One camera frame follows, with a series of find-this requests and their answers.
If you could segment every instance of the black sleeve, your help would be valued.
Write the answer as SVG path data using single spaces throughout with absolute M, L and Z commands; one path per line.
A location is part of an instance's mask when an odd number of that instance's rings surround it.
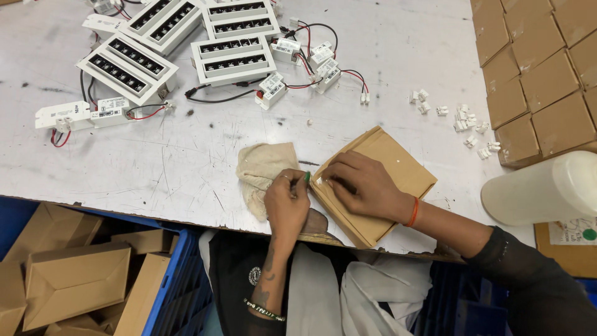
M 597 309 L 581 285 L 555 260 L 501 228 L 494 227 L 483 250 L 464 260 L 510 292 L 506 308 L 513 335 L 597 334 Z

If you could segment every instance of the white light fixture housing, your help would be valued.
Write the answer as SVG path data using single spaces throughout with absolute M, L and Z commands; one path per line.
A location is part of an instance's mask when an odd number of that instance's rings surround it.
M 159 103 L 178 88 L 178 66 L 121 32 L 76 66 L 137 106 Z
M 203 7 L 203 22 L 210 39 L 262 33 L 269 38 L 280 25 L 269 0 L 239 0 Z
M 121 31 L 165 56 L 199 26 L 204 6 L 199 0 L 154 0 Z
M 276 71 L 263 35 L 234 36 L 190 45 L 201 84 L 215 87 L 256 80 Z

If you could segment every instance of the flattened cardboard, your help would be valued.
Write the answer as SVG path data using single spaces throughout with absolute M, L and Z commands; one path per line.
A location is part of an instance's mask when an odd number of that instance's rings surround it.
M 502 166 L 522 168 L 543 159 L 530 113 L 498 128 L 496 141 L 501 143 L 498 157 Z
M 496 86 L 510 81 L 520 73 L 512 45 L 508 45 L 483 67 L 487 94 L 495 91 Z
M 473 13 L 479 65 L 483 68 L 510 42 L 500 0 L 483 0 Z
M 27 306 L 19 262 L 0 262 L 0 288 L 0 336 L 12 336 Z
M 521 78 L 531 112 L 536 113 L 580 88 L 565 50 L 560 50 Z
M 547 16 L 552 10 L 553 7 L 549 0 L 519 0 L 516 2 L 505 15 L 506 26 L 508 26 L 512 39 L 516 41 L 526 28 L 533 25 L 535 20 Z
M 553 0 L 555 16 L 568 48 L 597 29 L 597 1 Z
M 29 254 L 89 245 L 103 218 L 42 202 L 4 257 L 26 262 Z
M 493 129 L 525 114 L 528 107 L 522 92 L 520 79 L 516 77 L 509 82 L 498 85 L 492 93 L 487 94 L 487 107 L 489 108 L 489 118 Z
M 537 250 L 574 277 L 597 278 L 597 246 L 551 245 L 548 223 L 535 224 Z
M 576 92 L 534 114 L 533 125 L 543 157 L 597 140 L 582 92 Z
M 146 254 L 168 252 L 172 244 L 172 236 L 172 231 L 158 229 L 117 234 L 111 237 L 111 241 L 127 242 L 133 248 L 133 254 Z
M 148 253 L 114 336 L 141 336 L 170 262 L 170 255 Z
M 103 332 L 100 329 L 100 326 L 89 315 L 82 314 L 48 325 L 48 329 L 45 330 L 45 335 L 54 335 L 65 328 L 81 328 Z
M 576 69 L 584 89 L 597 86 L 597 32 L 579 42 L 569 51 L 570 59 Z
M 512 44 L 512 50 L 524 76 L 565 46 L 553 16 L 545 15 L 528 25 Z
M 23 330 L 122 302 L 130 255 L 126 243 L 31 254 Z
M 349 149 L 383 163 L 398 189 L 418 198 L 423 198 L 438 181 L 379 126 L 375 126 L 356 138 L 338 153 L 346 152 Z M 334 191 L 327 183 L 318 184 L 316 182 L 336 155 L 332 156 L 313 175 L 310 184 L 314 195 L 357 248 L 372 248 L 393 230 L 396 223 L 386 219 L 350 213 L 336 198 Z

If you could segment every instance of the white work table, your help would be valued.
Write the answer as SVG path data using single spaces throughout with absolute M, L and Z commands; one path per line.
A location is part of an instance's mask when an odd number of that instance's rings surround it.
M 125 9 L 135 15 L 141 5 Z M 169 56 L 180 67 L 180 88 L 168 96 L 174 114 L 158 113 L 136 123 L 73 132 L 55 148 L 51 131 L 36 130 L 42 107 L 82 100 L 75 63 L 89 53 L 91 32 L 81 27 L 89 7 L 81 1 L 40 0 L 0 7 L 0 194 L 112 212 L 270 233 L 267 222 L 250 214 L 235 175 L 241 148 L 260 142 L 293 142 L 300 161 L 322 164 L 348 142 L 380 125 L 433 175 L 438 183 L 424 198 L 434 205 L 496 225 L 483 210 L 483 184 L 504 174 L 497 155 L 480 160 L 476 150 L 494 139 L 493 131 L 456 133 L 454 113 L 467 103 L 478 121 L 489 121 L 486 92 L 475 47 L 469 0 L 284 1 L 284 15 L 307 23 L 325 23 L 339 38 L 341 69 L 365 78 L 371 103 L 360 105 L 361 84 L 344 74 L 339 87 L 320 95 L 312 89 L 290 90 L 268 111 L 253 95 L 226 103 L 187 101 L 184 92 L 198 86 L 189 44 L 207 39 L 193 31 Z M 326 28 L 313 27 L 312 45 L 334 44 Z M 306 45 L 307 32 L 297 33 Z M 308 83 L 302 66 L 276 62 L 289 84 Z M 85 89 L 90 81 L 85 75 Z M 408 103 L 412 90 L 429 92 L 432 110 L 421 115 Z M 245 87 L 207 87 L 199 99 L 224 99 Z M 95 99 L 118 96 L 96 82 Z M 439 117 L 435 107 L 447 105 Z M 144 113 L 153 110 L 144 109 Z M 307 119 L 313 124 L 307 125 Z M 479 139 L 472 149 L 463 145 Z M 315 172 L 318 166 L 301 164 Z M 312 207 L 324 212 L 312 198 Z M 506 227 L 534 246 L 533 226 Z M 328 232 L 353 246 L 330 220 Z M 432 252 L 436 242 L 398 226 L 377 248 L 388 252 Z

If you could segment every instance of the white plastic connector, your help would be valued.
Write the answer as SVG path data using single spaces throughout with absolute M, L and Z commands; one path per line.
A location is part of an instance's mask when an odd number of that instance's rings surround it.
M 421 102 L 424 102 L 425 100 L 427 100 L 427 97 L 429 97 L 429 93 L 427 93 L 427 91 L 421 89 L 421 91 L 418 92 L 418 99 Z

